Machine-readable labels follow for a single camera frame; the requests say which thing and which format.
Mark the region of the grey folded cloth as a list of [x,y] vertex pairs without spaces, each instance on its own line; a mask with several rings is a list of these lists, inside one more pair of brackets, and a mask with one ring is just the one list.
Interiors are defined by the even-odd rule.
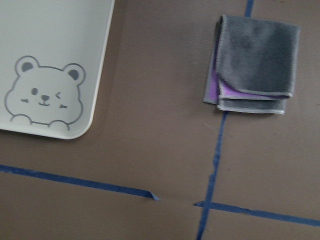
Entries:
[[290,23],[221,16],[203,101],[222,111],[284,114],[295,90],[300,33]]

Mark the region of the cream bear tray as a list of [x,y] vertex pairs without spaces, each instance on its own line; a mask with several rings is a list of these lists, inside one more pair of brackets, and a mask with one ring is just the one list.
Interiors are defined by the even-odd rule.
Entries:
[[90,128],[112,0],[0,3],[0,128],[71,140]]

